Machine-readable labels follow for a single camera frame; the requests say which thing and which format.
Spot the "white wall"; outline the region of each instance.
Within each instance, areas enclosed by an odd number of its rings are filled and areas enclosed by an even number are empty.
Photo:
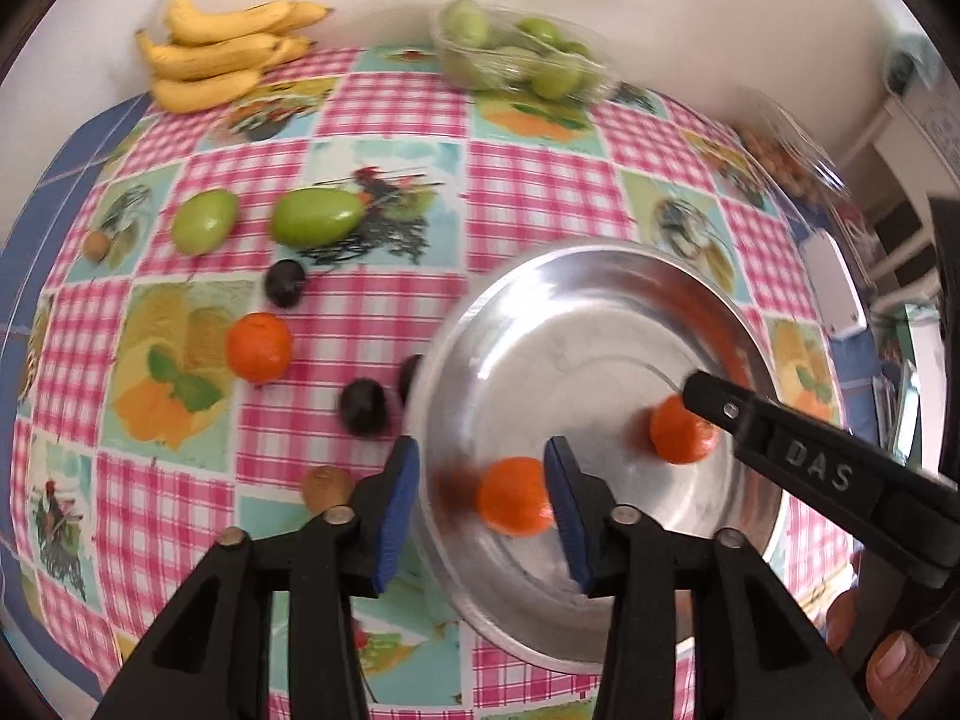
[[[131,33],[158,25],[163,0],[59,0],[0,85],[0,240],[56,149],[104,108],[146,88]],[[196,0],[229,10],[264,0]],[[339,12],[315,28],[323,45],[426,36],[443,0],[317,0]],[[880,100],[898,0],[482,0],[577,20],[610,38],[627,80],[704,112],[736,117],[740,90],[779,100],[829,148]]]

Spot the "blue gripper pad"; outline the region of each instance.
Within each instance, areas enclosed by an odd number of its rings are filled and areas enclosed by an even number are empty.
[[[397,442],[402,453],[402,466],[397,474],[394,491],[387,502],[387,509],[380,524],[380,533],[376,541],[376,570],[373,572],[373,589],[377,594],[383,592],[387,584],[397,573],[400,562],[400,550],[407,538],[410,525],[410,511],[416,500],[419,486],[419,447],[409,437]]]
[[[593,574],[587,563],[587,529],[573,494],[573,486],[568,477],[568,470],[563,465],[563,453],[569,453],[569,446],[560,447],[555,439],[546,443],[544,450],[544,476],[546,478],[546,494],[553,507],[553,518],[560,532],[560,543],[563,544],[563,555],[566,557],[566,566],[570,577],[579,584],[584,594],[593,589]],[[570,460],[576,466],[570,454]]]

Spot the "green plum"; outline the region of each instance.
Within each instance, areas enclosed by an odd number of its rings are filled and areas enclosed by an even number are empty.
[[[560,50],[563,53],[574,53],[575,55],[582,56],[585,59],[593,60],[590,50],[583,43],[578,43],[575,40],[564,43],[560,46]]]
[[[352,233],[363,218],[359,197],[342,189],[305,187],[282,194],[270,219],[270,237],[294,250],[326,247]]]
[[[541,61],[530,82],[530,88],[544,100],[559,100],[580,84],[581,65],[576,56],[556,55]]]
[[[437,52],[443,77],[451,86],[457,89],[469,89],[480,92],[485,89],[496,89],[498,77],[489,69],[479,67],[474,63],[469,52],[460,52],[456,49],[440,49]]]
[[[540,16],[528,16],[525,19],[520,19],[517,22],[517,29],[526,32],[548,46],[557,47],[560,45],[560,30],[558,30],[557,25],[550,20],[542,19]]]
[[[530,49],[520,46],[504,46],[497,49],[491,57],[491,66],[507,84],[520,83],[529,79],[539,65],[539,57]]]
[[[237,219],[237,195],[226,189],[194,194],[176,209],[171,237],[180,254],[198,257],[224,242]]]
[[[465,49],[481,49],[490,37],[490,18],[473,0],[454,0],[440,14],[446,39]]]

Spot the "printed picture on tablecloth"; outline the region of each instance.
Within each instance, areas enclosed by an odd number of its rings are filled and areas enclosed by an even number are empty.
[[[532,143],[603,156],[587,111],[578,103],[551,103],[528,92],[478,92],[473,98],[473,136]]]
[[[626,81],[620,84],[616,94],[611,98],[611,102],[635,108],[637,111],[656,116],[658,119],[666,119],[666,121],[670,119],[664,101],[658,95],[646,89],[640,89],[640,87]]]
[[[37,367],[40,366],[40,353],[47,338],[53,302],[54,296],[48,293],[48,295],[40,295],[40,301],[37,303],[34,324],[30,328],[30,338],[27,340],[27,357],[20,370],[20,386],[16,394],[16,413],[20,416],[30,416],[34,408],[34,383],[37,379]]]
[[[334,138],[314,143],[305,186],[353,194],[359,220],[330,245],[293,251],[309,268],[347,265],[459,268],[463,259],[463,148],[414,138]]]
[[[83,603],[102,611],[93,565],[93,459],[35,430],[27,472],[30,542],[37,565]]]
[[[621,170],[620,180],[640,240],[693,265],[734,300],[750,302],[733,241],[713,197],[628,170]]]
[[[781,401],[817,419],[840,424],[840,406],[819,327],[772,317],[766,322]]]
[[[365,50],[353,67],[354,73],[439,73],[433,49],[426,46],[377,46]]]
[[[534,709],[493,709],[492,712],[477,712],[483,720],[590,720],[596,708],[596,698],[567,700],[563,704],[549,704]]]
[[[460,625],[407,541],[397,576],[378,599],[353,599],[354,630],[367,688],[381,704],[462,703]]]
[[[68,282],[133,273],[177,170],[179,165],[168,165],[107,187],[66,275]]]
[[[110,152],[107,161],[104,162],[104,167],[100,168],[100,174],[97,176],[96,183],[103,184],[104,181],[109,181],[116,175],[118,167],[123,164],[124,157],[133,150],[137,141],[143,137],[144,133],[150,129],[159,118],[158,116],[147,116],[136,124],[133,124],[133,129],[128,132],[126,138],[123,138],[120,143],[117,143],[114,150]]]
[[[237,523],[252,538],[299,530],[311,517],[299,501],[242,495]],[[379,704],[438,707],[461,701],[457,616],[407,543],[397,576],[380,598],[353,598],[354,642],[368,700]],[[270,688],[287,690],[290,598],[274,594]]]
[[[680,130],[680,133],[710,168],[713,183],[720,194],[776,215],[776,205],[770,191],[741,151],[722,146],[717,141],[685,129]]]
[[[41,625],[45,625],[46,623],[43,621],[43,608],[40,606],[40,588],[37,587],[37,575],[26,562],[20,560],[19,563],[20,589],[23,591],[23,600],[27,603],[27,608],[30,610],[32,618],[37,620]]]
[[[101,443],[192,469],[227,471],[227,330],[248,312],[250,280],[133,290],[104,404]]]
[[[257,87],[227,105],[227,112],[200,142],[199,151],[309,135],[337,80],[306,79]]]

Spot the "fingernail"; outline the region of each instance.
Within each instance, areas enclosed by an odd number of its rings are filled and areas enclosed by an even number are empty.
[[[882,680],[889,680],[896,674],[896,669],[904,665],[906,660],[906,639],[903,634],[896,637],[896,641],[890,646],[880,661],[877,661],[877,677]]]

